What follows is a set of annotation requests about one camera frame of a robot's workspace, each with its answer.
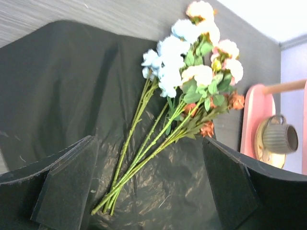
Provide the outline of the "artificial flower bouquet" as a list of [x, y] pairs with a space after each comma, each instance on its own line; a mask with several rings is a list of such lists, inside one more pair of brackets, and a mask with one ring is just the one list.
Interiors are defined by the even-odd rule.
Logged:
[[[181, 138], [214, 135], [213, 120], [230, 110], [241, 110], [245, 97], [235, 90], [243, 78], [235, 42], [220, 38], [214, 21], [215, 10], [210, 3], [193, 1], [186, 9], [186, 19], [177, 20], [169, 36], [157, 43], [156, 49], [143, 54], [142, 75], [146, 82], [132, 124], [119, 154], [118, 163], [108, 193], [93, 208], [114, 213], [115, 204], [124, 184], [146, 163], [167, 146]], [[157, 90], [166, 98], [156, 121], [164, 118], [157, 135], [152, 126], [130, 166], [121, 174], [130, 139], [141, 122], [141, 116]]]

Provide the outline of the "black wrapping paper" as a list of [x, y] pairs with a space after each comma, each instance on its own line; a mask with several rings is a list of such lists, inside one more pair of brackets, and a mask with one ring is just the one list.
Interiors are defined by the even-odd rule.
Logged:
[[203, 140], [184, 138], [123, 187], [112, 216], [93, 207], [111, 184], [154, 41], [57, 21], [0, 50], [0, 150], [9, 172], [87, 136], [99, 143], [80, 230], [219, 230]]

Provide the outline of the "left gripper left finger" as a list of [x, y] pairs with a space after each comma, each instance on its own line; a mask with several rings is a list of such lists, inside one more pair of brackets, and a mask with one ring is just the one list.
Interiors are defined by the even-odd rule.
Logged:
[[35, 163], [0, 176], [2, 230], [79, 230], [99, 143], [87, 136]]

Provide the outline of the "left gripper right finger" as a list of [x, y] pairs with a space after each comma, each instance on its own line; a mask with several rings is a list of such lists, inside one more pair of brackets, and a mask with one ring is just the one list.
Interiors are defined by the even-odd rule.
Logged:
[[307, 177], [239, 153], [213, 138], [204, 163], [224, 230], [305, 230]]

